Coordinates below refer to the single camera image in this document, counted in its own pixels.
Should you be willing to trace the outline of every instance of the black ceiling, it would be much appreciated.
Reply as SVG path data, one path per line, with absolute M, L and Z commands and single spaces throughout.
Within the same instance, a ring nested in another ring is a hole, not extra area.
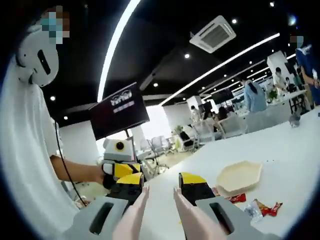
M 43 89 L 51 115 L 97 101 L 108 46 L 128 3 L 129 0 L 87 0 L 87 8 L 84 2 L 67 8 L 70 38 L 64 38 L 63 44 L 57 45 L 59 72 Z M 293 54 L 295 48 L 288 47 L 288 42 L 296 27 L 288 26 L 286 9 L 275 3 L 275 7 L 270 7 L 270 1 L 265 0 L 141 0 L 114 52 L 104 97 L 130 83 L 145 82 L 149 84 L 145 84 L 142 95 L 158 95 L 146 100 L 146 105 L 158 104 L 164 96 L 175 93 L 216 65 L 276 33 L 280 33 L 280 37 L 216 70 L 167 104 L 199 94 L 202 87 L 225 79 L 224 74 L 231 76 L 248 68 L 250 61 L 253 65 L 265 60 L 272 49 Z M 190 44 L 190 32 L 196 34 L 218 15 L 230 23 L 236 38 L 212 54 Z M 237 19 L 237 24 L 231 23 L 233 18 Z M 185 59 L 185 53 L 191 57 Z M 258 71 L 265 67 L 266 62 L 252 69 Z M 224 83 L 217 89 L 229 84 L 231 82 Z M 56 96 L 56 100 L 50 101 L 50 96 Z

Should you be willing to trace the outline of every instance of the monitor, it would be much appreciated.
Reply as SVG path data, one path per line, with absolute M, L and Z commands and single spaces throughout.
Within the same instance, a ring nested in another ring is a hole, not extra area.
M 89 111 L 96 140 L 149 121 L 145 102 L 136 82 L 107 96 Z

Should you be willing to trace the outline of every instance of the floor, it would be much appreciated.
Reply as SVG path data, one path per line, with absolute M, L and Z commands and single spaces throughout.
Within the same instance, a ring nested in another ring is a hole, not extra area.
M 187 157 L 191 156 L 191 152 L 175 152 L 175 153 L 168 153 L 166 155 L 162 155 L 158 158 L 158 163 L 160 165 L 165 164 L 169 168 L 173 167 L 174 165 L 180 163 Z M 155 167 L 156 164 L 150 162 L 151 167 Z M 97 196 L 105 196 L 108 193 L 108 190 L 105 189 L 103 186 L 101 186 L 98 183 L 90 182 L 90 183 L 79 183 L 76 185 L 76 188 L 80 194 L 81 197 L 85 197 L 87 200 L 92 201 Z M 70 193 L 71 198 L 75 199 L 75 193 L 72 191 Z

